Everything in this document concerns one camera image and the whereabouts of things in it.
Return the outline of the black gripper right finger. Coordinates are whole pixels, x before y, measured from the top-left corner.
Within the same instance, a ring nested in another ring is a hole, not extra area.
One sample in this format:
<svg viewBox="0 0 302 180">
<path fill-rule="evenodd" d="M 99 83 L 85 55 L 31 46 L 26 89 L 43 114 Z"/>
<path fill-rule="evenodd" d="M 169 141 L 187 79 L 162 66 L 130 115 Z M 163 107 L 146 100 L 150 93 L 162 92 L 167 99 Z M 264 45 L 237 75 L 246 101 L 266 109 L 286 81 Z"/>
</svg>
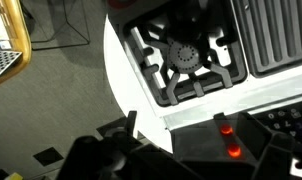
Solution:
<svg viewBox="0 0 302 180">
<path fill-rule="evenodd" d="M 220 132 L 222 125 L 232 135 Z M 302 170 L 302 143 L 289 134 L 264 126 L 246 112 L 226 115 L 171 131 L 173 157 L 204 180 L 302 180 L 292 173 Z M 241 155 L 228 154 L 230 144 Z"/>
</svg>

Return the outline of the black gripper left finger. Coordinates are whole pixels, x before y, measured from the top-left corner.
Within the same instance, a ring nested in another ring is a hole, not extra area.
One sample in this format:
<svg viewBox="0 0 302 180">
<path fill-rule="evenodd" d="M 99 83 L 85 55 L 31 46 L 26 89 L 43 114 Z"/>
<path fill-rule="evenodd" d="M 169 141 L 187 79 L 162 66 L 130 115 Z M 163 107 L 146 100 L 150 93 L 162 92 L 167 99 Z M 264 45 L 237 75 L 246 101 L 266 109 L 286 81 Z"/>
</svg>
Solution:
<svg viewBox="0 0 302 180">
<path fill-rule="evenodd" d="M 133 137 L 137 112 L 108 123 L 93 136 L 77 138 L 56 180 L 204 180 L 152 144 Z"/>
</svg>

